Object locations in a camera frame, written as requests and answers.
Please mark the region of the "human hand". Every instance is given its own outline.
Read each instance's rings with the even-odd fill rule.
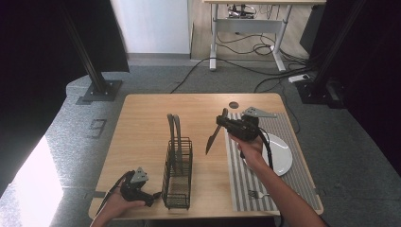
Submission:
[[[121,183],[119,186],[111,192],[112,194],[104,203],[103,208],[94,218],[91,227],[106,226],[109,221],[113,218],[118,218],[126,210],[133,207],[145,206],[144,201],[126,201],[121,195]]]
[[[243,141],[229,133],[229,137],[238,143],[238,149],[242,151],[250,168],[253,166],[266,163],[262,157],[263,141],[260,136],[257,136],[253,141]]]

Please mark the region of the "gray floor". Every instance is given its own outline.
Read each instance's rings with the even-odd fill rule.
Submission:
[[[123,81],[113,102],[77,105],[91,81],[83,77],[71,82],[66,88],[68,97],[45,135],[48,149],[32,153],[23,168],[33,170],[20,176],[25,183],[15,180],[0,199],[0,226],[89,226],[91,198],[125,96],[168,94],[196,63],[131,60],[130,73],[103,74],[106,79]],[[271,62],[243,65],[276,72]],[[252,93],[268,77],[224,62],[219,63],[216,72],[210,72],[205,62],[176,93]],[[277,82],[264,83],[258,91],[274,87]],[[298,132],[298,141],[321,194],[323,218],[332,226],[401,226],[401,179],[348,111],[302,104],[294,84],[287,79],[270,92],[280,94],[287,104],[292,126]],[[28,168],[34,156],[41,157],[40,161],[32,162]],[[47,161],[56,178],[47,177],[51,175],[44,170]],[[60,202],[54,198],[56,189],[50,188],[58,181],[56,189],[62,189]],[[143,222],[116,220],[111,226],[143,226]]]

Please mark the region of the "white wall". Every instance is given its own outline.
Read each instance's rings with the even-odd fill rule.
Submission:
[[[111,0],[126,52],[189,54],[188,0]]]

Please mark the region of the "white plate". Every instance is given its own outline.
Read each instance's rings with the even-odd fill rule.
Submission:
[[[268,133],[269,138],[266,136],[265,133],[263,133],[266,137],[266,139],[269,141],[270,139],[270,148],[271,148],[271,156],[273,158],[273,168],[274,172],[278,176],[282,176],[285,173],[289,171],[292,165],[292,153],[291,150],[289,149],[288,145],[286,142],[284,142],[282,139],[279,137]],[[266,150],[265,146],[263,146],[263,152],[262,152],[263,159],[265,159],[265,162],[269,164],[269,158],[268,158],[268,151]]]

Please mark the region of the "gray striped mat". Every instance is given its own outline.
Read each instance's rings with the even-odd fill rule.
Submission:
[[[229,113],[228,117],[231,119],[240,119],[241,115],[242,113]],[[313,209],[320,210],[321,206],[316,190],[308,177],[303,159],[292,137],[290,125],[287,122],[285,114],[277,113],[277,118],[260,117],[259,127],[268,133],[278,136],[287,143],[292,152],[292,166],[281,178],[292,187],[292,189],[298,192]],[[270,197],[256,200],[248,196],[248,190],[258,190],[264,193],[268,192],[263,184],[258,181],[256,175],[253,174],[239,157],[239,150],[237,150],[235,142],[229,139],[227,131],[224,131],[233,209],[235,211],[278,211]]]

